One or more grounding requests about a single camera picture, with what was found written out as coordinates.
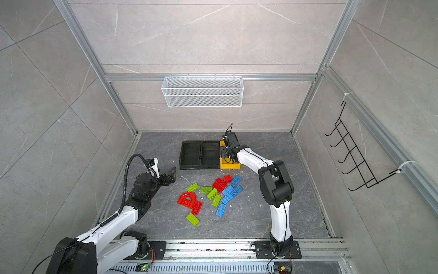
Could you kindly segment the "blue lego brick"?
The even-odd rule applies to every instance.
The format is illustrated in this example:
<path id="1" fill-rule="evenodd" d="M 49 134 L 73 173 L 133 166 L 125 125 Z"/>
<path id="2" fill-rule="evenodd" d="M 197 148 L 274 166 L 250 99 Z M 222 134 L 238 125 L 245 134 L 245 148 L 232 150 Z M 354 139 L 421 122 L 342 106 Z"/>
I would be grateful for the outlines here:
<path id="1" fill-rule="evenodd" d="M 225 209 L 226 209 L 226 205 L 221 203 L 218 206 L 218 209 L 216 211 L 216 216 L 219 217 L 219 218 L 222 218 L 223 215 L 224 215 Z"/>
<path id="2" fill-rule="evenodd" d="M 234 198 L 233 194 L 228 194 L 221 199 L 221 203 L 227 205 Z"/>
<path id="3" fill-rule="evenodd" d="M 227 196 L 227 195 L 231 194 L 234 190 L 235 190 L 235 189 L 233 188 L 233 186 L 228 186 L 227 188 L 225 188 L 225 189 L 222 191 L 222 194 L 223 194 L 224 196 Z"/>
<path id="4" fill-rule="evenodd" d="M 232 179 L 230 185 L 231 185 L 233 188 L 235 188 L 235 187 L 239 184 L 240 181 L 241 181 L 241 178 L 240 178 L 239 176 L 236 176 L 236 177 L 234 177 L 234 178 Z"/>
<path id="5" fill-rule="evenodd" d="M 237 196 L 238 194 L 240 194 L 242 192 L 242 188 L 240 186 L 237 186 L 232 192 L 232 196 Z"/>

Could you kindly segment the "blue lego brick front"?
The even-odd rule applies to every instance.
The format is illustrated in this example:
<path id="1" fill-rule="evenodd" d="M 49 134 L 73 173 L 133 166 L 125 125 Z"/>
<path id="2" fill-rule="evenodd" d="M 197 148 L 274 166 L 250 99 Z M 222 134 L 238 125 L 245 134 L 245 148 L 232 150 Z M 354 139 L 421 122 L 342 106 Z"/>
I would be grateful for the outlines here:
<path id="1" fill-rule="evenodd" d="M 226 209 L 226 205 L 221 203 L 218 206 L 218 209 L 216 211 L 216 216 L 219 217 L 219 218 L 222 218 L 223 215 L 224 215 L 225 209 Z"/>

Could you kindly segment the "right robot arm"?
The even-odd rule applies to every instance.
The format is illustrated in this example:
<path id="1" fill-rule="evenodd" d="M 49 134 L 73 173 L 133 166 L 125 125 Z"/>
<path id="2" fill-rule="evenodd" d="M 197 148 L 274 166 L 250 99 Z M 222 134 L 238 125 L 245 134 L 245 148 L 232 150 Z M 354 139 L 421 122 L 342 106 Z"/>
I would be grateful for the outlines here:
<path id="1" fill-rule="evenodd" d="M 260 191 L 270 206 L 271 231 L 270 248 L 275 255 L 281 255 L 293 245 L 290 229 L 290 202 L 294 186 L 283 161 L 271 161 L 255 153 L 247 145 L 241 145 L 236 134 L 227 130 L 222 136 L 225 157 L 250 168 L 258 174 Z"/>

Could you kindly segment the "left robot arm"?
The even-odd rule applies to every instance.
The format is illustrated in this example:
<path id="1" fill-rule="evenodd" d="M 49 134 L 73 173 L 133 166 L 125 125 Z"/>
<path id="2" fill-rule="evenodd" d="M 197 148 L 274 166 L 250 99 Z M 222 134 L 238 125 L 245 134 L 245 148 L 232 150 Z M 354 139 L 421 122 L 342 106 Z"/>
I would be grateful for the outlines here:
<path id="1" fill-rule="evenodd" d="M 139 174 L 131 191 L 127 190 L 130 165 L 139 158 L 146 171 Z M 129 256 L 144 258 L 150 246 L 147 234 L 130 231 L 151 206 L 151 200 L 163 186 L 176 181 L 176 167 L 161 172 L 158 159 L 146 159 L 133 154 L 127 161 L 123 175 L 122 201 L 110 217 L 75 237 L 61 240 L 54 252 L 42 259 L 48 262 L 48 274 L 103 274 Z"/>

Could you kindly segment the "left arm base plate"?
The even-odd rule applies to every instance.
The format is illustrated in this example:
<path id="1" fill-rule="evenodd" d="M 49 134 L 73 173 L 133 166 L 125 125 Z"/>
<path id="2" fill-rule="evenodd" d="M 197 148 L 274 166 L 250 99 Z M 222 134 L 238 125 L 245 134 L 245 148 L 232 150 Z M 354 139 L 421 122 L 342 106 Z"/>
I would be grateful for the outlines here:
<path id="1" fill-rule="evenodd" d="M 163 260 L 166 247 L 166 241 L 143 241 L 139 243 L 138 250 L 134 254 L 134 258 L 137 260 Z"/>

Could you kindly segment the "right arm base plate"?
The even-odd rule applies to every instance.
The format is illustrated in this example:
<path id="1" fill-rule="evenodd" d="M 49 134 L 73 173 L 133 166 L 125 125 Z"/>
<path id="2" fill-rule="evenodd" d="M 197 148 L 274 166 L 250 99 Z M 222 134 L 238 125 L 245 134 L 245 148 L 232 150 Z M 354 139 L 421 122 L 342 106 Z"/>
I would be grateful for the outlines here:
<path id="1" fill-rule="evenodd" d="M 302 259 L 302 253 L 297 241 L 285 245 L 275 245 L 271 241 L 255 241 L 250 245 L 257 259 Z"/>

